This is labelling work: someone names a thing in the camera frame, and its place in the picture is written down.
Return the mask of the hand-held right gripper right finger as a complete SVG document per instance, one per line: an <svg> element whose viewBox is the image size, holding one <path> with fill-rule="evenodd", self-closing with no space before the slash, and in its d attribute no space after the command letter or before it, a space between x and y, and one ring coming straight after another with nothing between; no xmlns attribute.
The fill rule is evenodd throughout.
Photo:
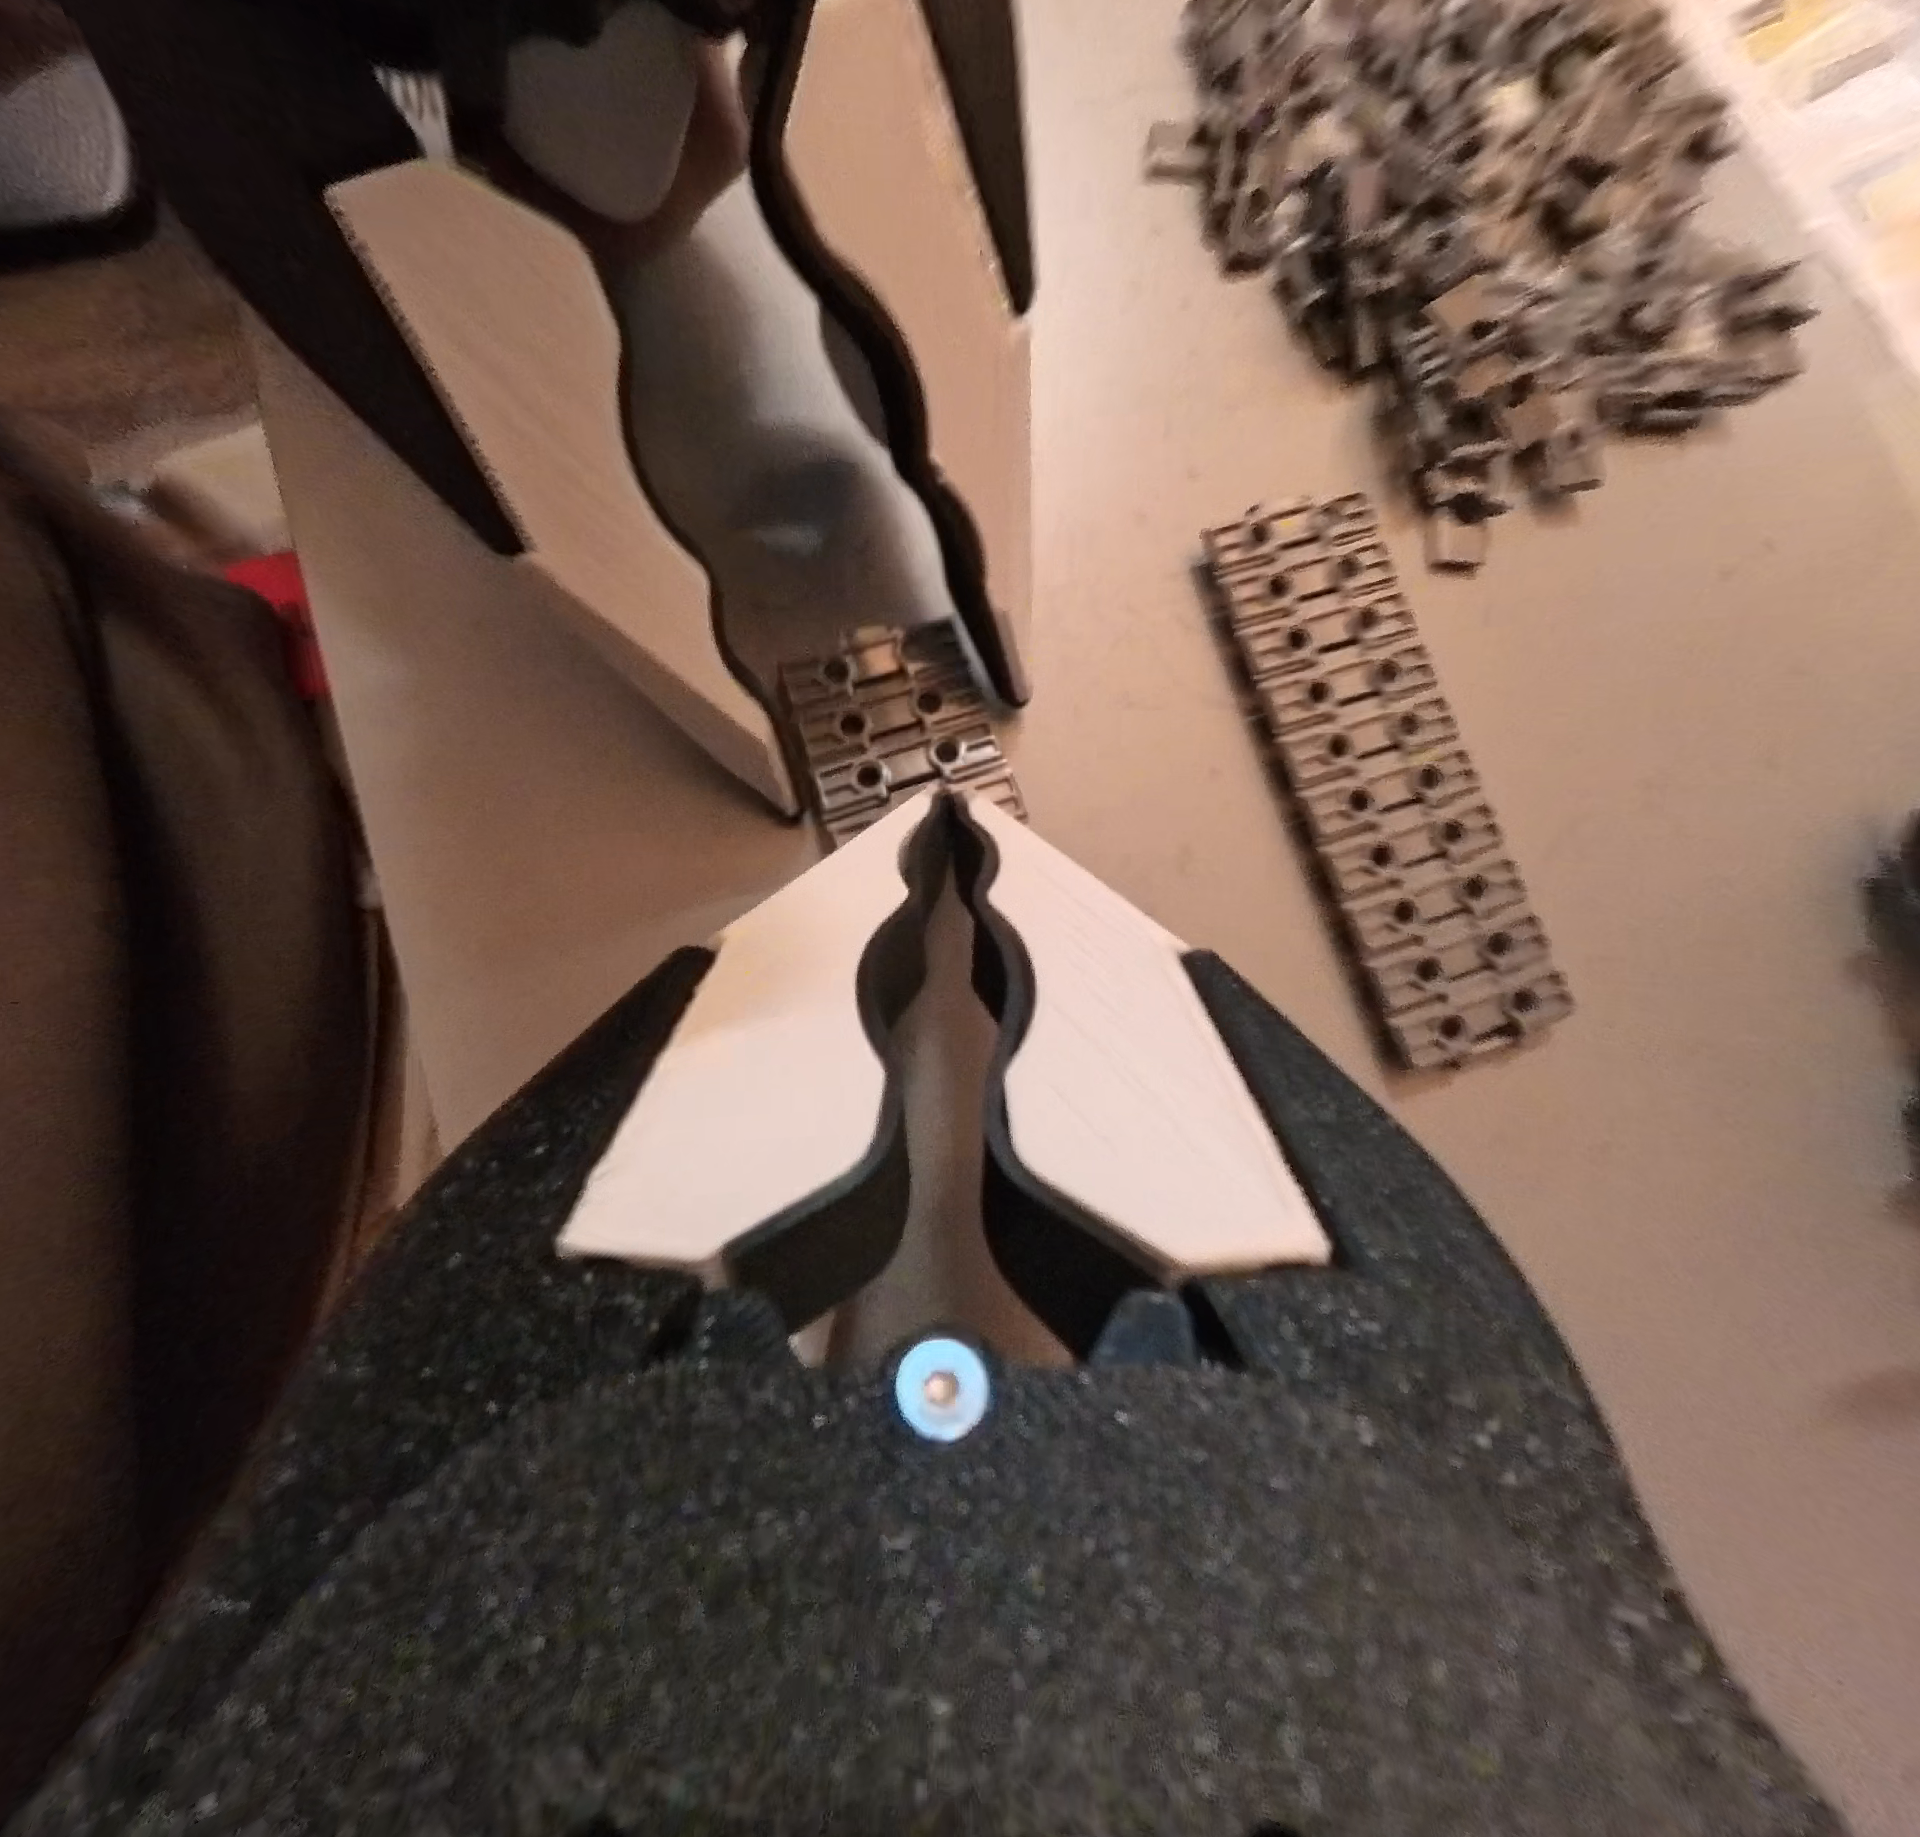
<svg viewBox="0 0 1920 1837"><path fill-rule="evenodd" d="M1013 1287L1323 1266L1332 1239L1187 965L1194 951L991 804L947 803L1000 986L982 1221Z"/></svg>

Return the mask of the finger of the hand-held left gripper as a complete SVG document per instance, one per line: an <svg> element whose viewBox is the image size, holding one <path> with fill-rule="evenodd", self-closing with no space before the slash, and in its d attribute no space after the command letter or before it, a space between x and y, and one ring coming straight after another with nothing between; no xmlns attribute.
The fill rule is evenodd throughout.
<svg viewBox="0 0 1920 1837"><path fill-rule="evenodd" d="M622 336L588 249L468 170L410 160L328 208L519 538L543 602L775 817L804 803L707 568L635 471Z"/></svg>
<svg viewBox="0 0 1920 1837"><path fill-rule="evenodd" d="M1033 697L1037 257L1013 0L760 0L750 176L864 370L991 695Z"/></svg>

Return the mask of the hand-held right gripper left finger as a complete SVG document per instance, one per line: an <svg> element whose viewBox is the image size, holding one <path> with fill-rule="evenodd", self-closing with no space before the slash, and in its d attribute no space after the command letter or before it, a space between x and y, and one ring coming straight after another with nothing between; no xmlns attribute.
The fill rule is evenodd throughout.
<svg viewBox="0 0 1920 1837"><path fill-rule="evenodd" d="M862 1290L900 1249L896 1031L949 806L921 795L733 918L556 1239L707 1290Z"/></svg>

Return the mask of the short grey track strip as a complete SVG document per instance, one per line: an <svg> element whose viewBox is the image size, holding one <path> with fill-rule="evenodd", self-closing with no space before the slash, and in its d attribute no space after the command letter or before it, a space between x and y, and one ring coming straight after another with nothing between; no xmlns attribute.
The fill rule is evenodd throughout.
<svg viewBox="0 0 1920 1837"><path fill-rule="evenodd" d="M1027 818L958 625L866 625L783 660L779 715L822 842L842 848L927 790Z"/></svg>

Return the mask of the assembled grey track strip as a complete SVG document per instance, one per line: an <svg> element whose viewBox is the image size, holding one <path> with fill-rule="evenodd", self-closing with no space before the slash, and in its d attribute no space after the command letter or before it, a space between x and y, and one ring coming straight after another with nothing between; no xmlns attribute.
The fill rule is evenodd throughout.
<svg viewBox="0 0 1920 1837"><path fill-rule="evenodd" d="M1371 503L1253 507L1198 580L1384 1054L1446 1070L1571 1015Z"/></svg>

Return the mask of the pile of grey track links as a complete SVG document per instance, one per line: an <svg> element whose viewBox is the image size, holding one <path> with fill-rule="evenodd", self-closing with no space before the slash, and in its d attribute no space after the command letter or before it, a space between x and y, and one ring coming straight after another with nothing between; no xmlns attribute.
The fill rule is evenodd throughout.
<svg viewBox="0 0 1920 1837"><path fill-rule="evenodd" d="M1803 370L1791 257L1715 240L1727 99L1662 0L1187 0L1190 183L1225 274L1363 390L1436 570L1516 505L1597 488L1612 437L1677 437Z"/></svg>

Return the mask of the person's left hand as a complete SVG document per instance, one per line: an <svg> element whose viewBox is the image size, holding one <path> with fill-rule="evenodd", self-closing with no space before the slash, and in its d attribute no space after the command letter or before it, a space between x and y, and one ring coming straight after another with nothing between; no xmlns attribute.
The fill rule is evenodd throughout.
<svg viewBox="0 0 1920 1837"><path fill-rule="evenodd" d="M653 209L635 226L635 259L652 259L686 240L750 162L750 111L731 49L693 35L686 56L691 92L675 163Z"/></svg>

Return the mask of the grey mesh office chair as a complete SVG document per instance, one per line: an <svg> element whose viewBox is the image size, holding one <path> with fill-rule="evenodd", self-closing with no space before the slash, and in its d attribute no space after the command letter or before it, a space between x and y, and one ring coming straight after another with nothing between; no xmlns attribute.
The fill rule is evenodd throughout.
<svg viewBox="0 0 1920 1837"><path fill-rule="evenodd" d="M95 59L66 47L1 94L1 274L113 257L157 201Z"/></svg>

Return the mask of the small red object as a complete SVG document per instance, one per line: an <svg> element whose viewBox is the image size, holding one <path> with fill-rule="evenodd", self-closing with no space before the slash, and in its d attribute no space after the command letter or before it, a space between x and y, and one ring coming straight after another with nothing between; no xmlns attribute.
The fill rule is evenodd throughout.
<svg viewBox="0 0 1920 1837"><path fill-rule="evenodd" d="M307 705L328 700L328 678L314 607L294 549L255 553L222 564L219 575L252 593L276 616L286 673Z"/></svg>

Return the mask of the yellow grey sticker sheet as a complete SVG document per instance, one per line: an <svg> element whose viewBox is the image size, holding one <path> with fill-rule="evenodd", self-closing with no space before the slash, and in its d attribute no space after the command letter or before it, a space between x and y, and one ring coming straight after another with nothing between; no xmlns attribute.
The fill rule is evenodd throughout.
<svg viewBox="0 0 1920 1837"><path fill-rule="evenodd" d="M1805 216L1915 293L1917 0L1675 0Z"/></svg>

